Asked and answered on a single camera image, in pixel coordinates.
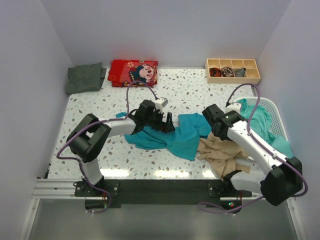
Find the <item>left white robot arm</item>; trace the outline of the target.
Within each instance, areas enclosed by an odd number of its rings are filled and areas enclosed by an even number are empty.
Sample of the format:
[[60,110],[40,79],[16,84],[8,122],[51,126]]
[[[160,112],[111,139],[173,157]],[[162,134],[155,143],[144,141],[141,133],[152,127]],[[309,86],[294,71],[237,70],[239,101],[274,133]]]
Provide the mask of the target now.
[[135,135],[150,127],[162,133],[175,131],[172,113],[163,120],[163,108],[168,104],[166,98],[144,100],[138,107],[123,118],[103,122],[92,113],[87,114],[67,138],[71,152],[80,158],[80,169],[88,180],[86,191],[99,196],[104,190],[103,175],[98,156],[107,138],[120,135]]

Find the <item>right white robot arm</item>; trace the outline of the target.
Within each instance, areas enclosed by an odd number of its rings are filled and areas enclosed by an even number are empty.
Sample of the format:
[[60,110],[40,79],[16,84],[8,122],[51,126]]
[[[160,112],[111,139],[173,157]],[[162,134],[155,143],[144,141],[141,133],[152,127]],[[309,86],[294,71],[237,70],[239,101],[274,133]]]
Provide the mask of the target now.
[[252,173],[235,170],[223,183],[223,192],[230,197],[239,191],[261,194],[271,205],[278,206],[296,196],[304,186],[301,161],[277,151],[249,128],[238,112],[224,113],[216,104],[202,112],[214,136],[238,144],[255,161]]

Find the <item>beige t shirt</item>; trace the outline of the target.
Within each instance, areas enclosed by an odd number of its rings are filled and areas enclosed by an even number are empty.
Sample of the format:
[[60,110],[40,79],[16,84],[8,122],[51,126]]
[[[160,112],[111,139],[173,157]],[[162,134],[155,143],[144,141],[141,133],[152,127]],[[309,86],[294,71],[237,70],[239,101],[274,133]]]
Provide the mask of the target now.
[[250,173],[249,166],[237,162],[237,159],[246,160],[249,155],[234,141],[221,140],[210,133],[207,138],[199,139],[197,151],[197,158],[208,162],[220,180],[238,170]]

